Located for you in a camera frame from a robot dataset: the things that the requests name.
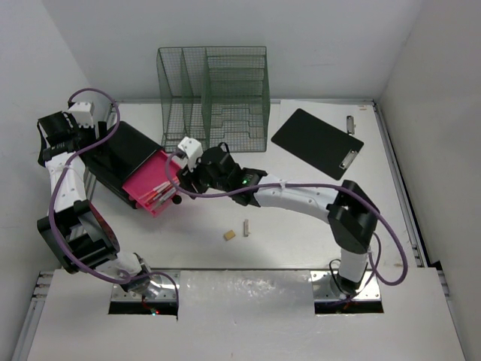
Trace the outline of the grey small eraser block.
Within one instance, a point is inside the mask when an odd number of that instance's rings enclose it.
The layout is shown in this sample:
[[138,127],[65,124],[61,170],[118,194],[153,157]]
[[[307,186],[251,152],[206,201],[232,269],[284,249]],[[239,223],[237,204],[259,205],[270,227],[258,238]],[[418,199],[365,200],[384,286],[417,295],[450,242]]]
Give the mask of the grey small eraser block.
[[244,221],[244,237],[248,237],[250,235],[250,222],[248,219]]

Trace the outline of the yellow eraser cube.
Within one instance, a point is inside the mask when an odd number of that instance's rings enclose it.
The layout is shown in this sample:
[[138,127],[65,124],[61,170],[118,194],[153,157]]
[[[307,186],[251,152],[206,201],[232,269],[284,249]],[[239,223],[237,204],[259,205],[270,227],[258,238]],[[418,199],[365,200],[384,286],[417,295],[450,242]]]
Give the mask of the yellow eraser cube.
[[234,237],[235,237],[235,233],[234,233],[233,230],[230,230],[223,235],[223,238],[224,238],[225,241],[229,241],[229,240],[233,239]]

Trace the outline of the pink highlighter pen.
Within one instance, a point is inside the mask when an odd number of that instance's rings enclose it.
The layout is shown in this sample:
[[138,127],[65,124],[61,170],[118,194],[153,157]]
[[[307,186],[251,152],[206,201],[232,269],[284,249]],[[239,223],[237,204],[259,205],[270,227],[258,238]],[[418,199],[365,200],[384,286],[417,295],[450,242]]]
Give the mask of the pink highlighter pen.
[[169,186],[169,182],[164,182],[154,188],[151,189],[151,191],[143,194],[141,196],[142,199],[151,199],[152,197],[160,194],[164,189],[166,189]]

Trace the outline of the black pink drawer unit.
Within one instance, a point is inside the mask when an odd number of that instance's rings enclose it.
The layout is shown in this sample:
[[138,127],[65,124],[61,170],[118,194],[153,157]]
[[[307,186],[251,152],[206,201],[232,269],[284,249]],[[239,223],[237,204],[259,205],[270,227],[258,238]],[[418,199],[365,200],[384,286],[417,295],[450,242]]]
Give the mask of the black pink drawer unit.
[[175,193],[163,203],[152,192],[168,182],[164,147],[122,121],[105,143],[80,156],[96,180],[134,209],[145,209],[153,217],[169,205],[182,202]]

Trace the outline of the white red marker pen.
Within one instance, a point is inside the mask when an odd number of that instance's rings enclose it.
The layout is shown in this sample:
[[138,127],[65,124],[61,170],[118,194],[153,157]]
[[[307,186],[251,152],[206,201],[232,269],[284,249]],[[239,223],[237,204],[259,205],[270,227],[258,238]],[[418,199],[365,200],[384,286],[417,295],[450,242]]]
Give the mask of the white red marker pen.
[[149,200],[147,202],[147,205],[151,206],[151,205],[156,204],[156,203],[163,203],[167,199],[172,197],[176,193],[176,191],[177,190],[172,187],[172,188],[164,191],[163,193],[157,194],[156,196],[154,196],[151,200]]

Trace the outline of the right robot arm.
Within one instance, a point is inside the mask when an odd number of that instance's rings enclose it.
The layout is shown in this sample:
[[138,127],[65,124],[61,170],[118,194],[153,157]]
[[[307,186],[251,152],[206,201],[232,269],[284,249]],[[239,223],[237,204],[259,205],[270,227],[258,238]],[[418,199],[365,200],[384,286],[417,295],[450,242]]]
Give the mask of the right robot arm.
[[357,293],[377,226],[376,207],[357,183],[344,182],[345,192],[296,187],[266,171],[241,167],[224,143],[203,150],[199,141],[188,137],[177,145],[177,155],[186,160],[177,179],[193,198],[217,190],[242,206],[281,208],[327,223],[340,247],[340,267],[331,284],[336,293],[347,297]]

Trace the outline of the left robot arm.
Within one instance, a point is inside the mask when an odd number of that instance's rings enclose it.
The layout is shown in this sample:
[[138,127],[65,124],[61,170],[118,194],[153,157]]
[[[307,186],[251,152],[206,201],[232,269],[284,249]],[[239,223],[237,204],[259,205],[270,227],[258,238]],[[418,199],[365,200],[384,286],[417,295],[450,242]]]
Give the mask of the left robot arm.
[[124,121],[111,128],[94,121],[92,107],[90,102],[71,103],[66,111],[38,119],[38,164],[50,176],[51,199],[37,228],[68,273],[90,273],[145,296],[150,267],[137,253],[121,251],[112,228],[86,194],[85,173],[127,201],[127,177],[161,147]]

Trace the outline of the black clipboard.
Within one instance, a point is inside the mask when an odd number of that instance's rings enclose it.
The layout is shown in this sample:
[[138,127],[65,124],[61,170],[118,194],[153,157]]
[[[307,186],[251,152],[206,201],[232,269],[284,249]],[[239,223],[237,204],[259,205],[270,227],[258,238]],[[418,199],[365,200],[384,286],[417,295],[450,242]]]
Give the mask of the black clipboard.
[[364,142],[303,109],[297,109],[271,141],[329,177],[340,180]]

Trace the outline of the white paper sheet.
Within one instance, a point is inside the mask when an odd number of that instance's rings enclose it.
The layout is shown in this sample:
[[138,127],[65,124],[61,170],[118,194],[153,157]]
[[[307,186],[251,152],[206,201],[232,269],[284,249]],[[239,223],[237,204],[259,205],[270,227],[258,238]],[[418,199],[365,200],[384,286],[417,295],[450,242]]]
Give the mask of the white paper sheet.
[[357,120],[361,117],[361,114],[368,110],[368,107],[364,105],[282,100],[280,102],[278,126],[283,125],[298,109],[306,111],[307,113],[339,128],[340,130],[346,131],[347,117],[351,116],[354,118],[354,120]]

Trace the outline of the white front cover board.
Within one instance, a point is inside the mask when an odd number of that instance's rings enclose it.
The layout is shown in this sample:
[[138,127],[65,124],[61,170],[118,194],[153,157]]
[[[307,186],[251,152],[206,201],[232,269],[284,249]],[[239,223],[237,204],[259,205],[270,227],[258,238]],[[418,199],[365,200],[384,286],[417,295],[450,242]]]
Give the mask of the white front cover board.
[[318,315],[306,271],[180,276],[177,316],[112,315],[111,288],[55,272],[31,360],[461,360],[437,273],[383,287],[380,314]]

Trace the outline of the small metal binder clip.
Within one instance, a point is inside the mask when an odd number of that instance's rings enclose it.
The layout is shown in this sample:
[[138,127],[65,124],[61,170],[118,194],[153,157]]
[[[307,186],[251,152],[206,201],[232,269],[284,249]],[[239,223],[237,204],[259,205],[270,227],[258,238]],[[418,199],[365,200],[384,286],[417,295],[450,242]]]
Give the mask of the small metal binder clip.
[[349,135],[355,134],[355,121],[353,116],[346,117],[346,132]]

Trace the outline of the aluminium table edge rail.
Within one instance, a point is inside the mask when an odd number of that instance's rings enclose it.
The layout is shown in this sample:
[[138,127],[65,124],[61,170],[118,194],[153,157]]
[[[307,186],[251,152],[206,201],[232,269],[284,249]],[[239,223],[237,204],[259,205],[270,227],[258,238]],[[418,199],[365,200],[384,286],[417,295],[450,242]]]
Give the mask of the aluminium table edge rail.
[[110,130],[112,127],[116,125],[117,122],[117,111],[114,107],[114,104],[108,102],[104,106],[104,113],[101,115],[100,120],[98,123],[104,123],[106,125],[107,130]]

